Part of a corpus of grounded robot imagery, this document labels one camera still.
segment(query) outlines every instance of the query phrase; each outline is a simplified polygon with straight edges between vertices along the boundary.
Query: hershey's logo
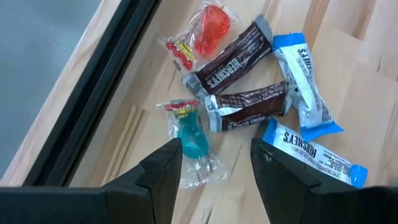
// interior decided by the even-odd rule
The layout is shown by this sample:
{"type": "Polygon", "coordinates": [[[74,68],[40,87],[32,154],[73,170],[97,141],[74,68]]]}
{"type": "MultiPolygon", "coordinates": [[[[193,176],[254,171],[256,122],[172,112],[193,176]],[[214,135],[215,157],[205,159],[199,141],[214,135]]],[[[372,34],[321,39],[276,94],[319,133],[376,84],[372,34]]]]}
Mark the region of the hershey's logo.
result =
{"type": "Polygon", "coordinates": [[[303,59],[305,66],[307,67],[310,74],[312,73],[312,63],[311,56],[307,53],[307,49],[298,49],[297,52],[300,54],[300,57],[303,59]]]}
{"type": "Polygon", "coordinates": [[[284,142],[297,146],[307,152],[312,158],[317,155],[317,149],[315,149],[310,143],[304,141],[302,138],[285,131],[284,142]]]}
{"type": "Polygon", "coordinates": [[[207,85],[209,85],[210,88],[216,87],[241,67],[242,65],[238,62],[238,60],[236,60],[236,58],[232,59],[230,62],[228,62],[228,64],[218,69],[206,79],[207,85]]]}

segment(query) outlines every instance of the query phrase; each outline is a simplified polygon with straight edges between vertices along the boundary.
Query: wooden floor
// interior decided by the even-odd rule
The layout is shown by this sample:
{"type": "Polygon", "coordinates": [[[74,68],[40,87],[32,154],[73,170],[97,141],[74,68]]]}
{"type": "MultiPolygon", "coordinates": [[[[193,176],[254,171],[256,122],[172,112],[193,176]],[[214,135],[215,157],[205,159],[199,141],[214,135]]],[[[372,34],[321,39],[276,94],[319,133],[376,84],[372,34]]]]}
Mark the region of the wooden floor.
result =
{"type": "MultiPolygon", "coordinates": [[[[132,62],[74,186],[99,186],[135,166],[167,141],[167,122],[155,104],[191,97],[170,56],[155,37],[182,30],[198,1],[164,0],[149,27],[145,57],[132,62]]],[[[274,34],[304,31],[315,61],[317,84],[345,132],[317,139],[335,153],[369,169],[367,186],[398,181],[398,1],[224,0],[243,28],[258,14],[274,34]]],[[[261,60],[225,93],[253,90],[282,80],[274,57],[261,60]]],[[[282,121],[298,127],[295,111],[282,121]]],[[[230,178],[180,190],[173,223],[268,223],[249,158],[249,126],[213,136],[230,178]]]]}

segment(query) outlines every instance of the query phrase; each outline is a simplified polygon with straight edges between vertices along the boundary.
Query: hershey's chocolate bar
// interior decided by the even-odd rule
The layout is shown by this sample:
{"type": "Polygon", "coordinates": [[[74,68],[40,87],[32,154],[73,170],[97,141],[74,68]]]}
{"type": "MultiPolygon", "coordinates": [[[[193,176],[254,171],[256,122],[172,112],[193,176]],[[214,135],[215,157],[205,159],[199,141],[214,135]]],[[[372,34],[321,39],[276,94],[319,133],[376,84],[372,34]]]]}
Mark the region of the hershey's chocolate bar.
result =
{"type": "Polygon", "coordinates": [[[216,58],[197,72],[182,78],[198,98],[217,95],[241,78],[272,49],[272,31],[263,15],[238,36],[216,58]]]}
{"type": "Polygon", "coordinates": [[[260,123],[272,114],[285,113],[285,82],[244,93],[210,95],[205,106],[212,132],[260,123]]]}

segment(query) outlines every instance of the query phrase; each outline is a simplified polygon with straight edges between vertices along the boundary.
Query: wooden surface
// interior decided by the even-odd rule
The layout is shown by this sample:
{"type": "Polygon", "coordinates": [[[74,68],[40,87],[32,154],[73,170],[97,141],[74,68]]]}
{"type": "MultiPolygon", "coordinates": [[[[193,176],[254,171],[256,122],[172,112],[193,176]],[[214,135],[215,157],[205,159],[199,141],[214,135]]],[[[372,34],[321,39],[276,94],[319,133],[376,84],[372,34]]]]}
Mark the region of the wooden surface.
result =
{"type": "MultiPolygon", "coordinates": [[[[198,1],[164,0],[115,94],[72,186],[99,186],[121,175],[167,141],[167,122],[155,104],[191,97],[171,57],[155,37],[182,30],[198,1]],[[180,9],[170,13],[176,7],[180,9]]],[[[369,169],[366,186],[398,181],[398,2],[396,0],[224,0],[243,27],[258,14],[274,34],[304,31],[317,84],[344,133],[319,142],[369,169]]],[[[273,56],[224,93],[281,81],[273,56]]],[[[297,112],[281,119],[298,128],[297,112]]],[[[228,180],[179,190],[173,223],[268,223],[254,181],[250,140],[264,127],[248,126],[212,136],[229,170],[228,180]]]]}
{"type": "Polygon", "coordinates": [[[23,183],[121,0],[102,0],[0,185],[23,183]]]}

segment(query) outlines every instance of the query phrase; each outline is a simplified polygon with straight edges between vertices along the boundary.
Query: clear plastic packaging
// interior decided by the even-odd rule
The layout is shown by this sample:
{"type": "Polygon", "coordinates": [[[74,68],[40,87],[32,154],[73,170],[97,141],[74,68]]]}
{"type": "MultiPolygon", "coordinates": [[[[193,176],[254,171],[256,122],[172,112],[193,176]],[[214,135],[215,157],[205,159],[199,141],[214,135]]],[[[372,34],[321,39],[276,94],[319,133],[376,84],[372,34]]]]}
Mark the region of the clear plastic packaging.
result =
{"type": "Polygon", "coordinates": [[[183,32],[159,39],[179,70],[198,70],[215,58],[241,30],[239,17],[217,0],[204,0],[183,32]]]}
{"type": "Polygon", "coordinates": [[[226,167],[209,142],[206,111],[202,103],[179,99],[159,104],[157,108],[168,114],[169,138],[180,138],[182,141],[180,187],[186,189],[227,179],[226,167]]]}

